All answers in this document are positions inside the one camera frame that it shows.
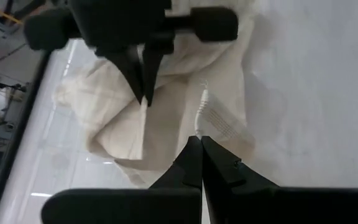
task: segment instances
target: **cream fabric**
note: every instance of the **cream fabric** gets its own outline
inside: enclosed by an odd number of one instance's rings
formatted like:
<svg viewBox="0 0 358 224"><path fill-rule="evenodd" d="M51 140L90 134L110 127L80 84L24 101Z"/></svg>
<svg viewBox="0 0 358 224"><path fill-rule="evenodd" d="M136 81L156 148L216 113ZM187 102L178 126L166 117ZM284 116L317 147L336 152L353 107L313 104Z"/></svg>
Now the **cream fabric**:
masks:
<svg viewBox="0 0 358 224"><path fill-rule="evenodd" d="M193 34L178 35L174 53L164 56L158 71L150 108L145 99L138 104L124 76L106 59L64 80L54 99L75 112L86 131L88 150L104 156L107 152L133 183L148 187L169 168L188 136L195 134L203 83L245 125L241 60L254 26L253 5L254 0L174 1L172 14L185 14L196 6L234 9L239 36L235 42L205 44Z"/></svg>

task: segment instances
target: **table surface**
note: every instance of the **table surface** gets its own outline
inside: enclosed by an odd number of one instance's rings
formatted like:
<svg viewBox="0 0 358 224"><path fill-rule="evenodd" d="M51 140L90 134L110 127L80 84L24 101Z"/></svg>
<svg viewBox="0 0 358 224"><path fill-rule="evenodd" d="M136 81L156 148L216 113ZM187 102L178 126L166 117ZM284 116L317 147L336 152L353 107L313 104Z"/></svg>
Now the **table surface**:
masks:
<svg viewBox="0 0 358 224"><path fill-rule="evenodd" d="M260 0L244 55L244 162L285 186L358 187L358 1ZM88 153L74 114L51 95L96 57L80 40L55 52L0 203L0 223L39 223L51 195L134 187L112 159Z"/></svg>

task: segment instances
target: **crumpled fabric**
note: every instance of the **crumpled fabric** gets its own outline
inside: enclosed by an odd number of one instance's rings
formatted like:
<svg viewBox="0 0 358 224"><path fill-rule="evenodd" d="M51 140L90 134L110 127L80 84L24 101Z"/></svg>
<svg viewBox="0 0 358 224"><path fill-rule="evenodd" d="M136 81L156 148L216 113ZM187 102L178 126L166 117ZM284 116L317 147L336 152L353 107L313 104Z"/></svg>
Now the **crumpled fabric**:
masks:
<svg viewBox="0 0 358 224"><path fill-rule="evenodd" d="M239 17L233 42L202 43L194 34L175 37L175 51L160 65L153 104L140 105L117 67L105 58L85 66L57 87L54 101L68 106L85 130L86 148L113 156L131 181L148 187L172 164L189 136L205 85L238 121L246 125L242 57L254 28L255 0L173 1L170 14L191 7L226 6ZM228 149L244 146L230 143Z"/></svg>

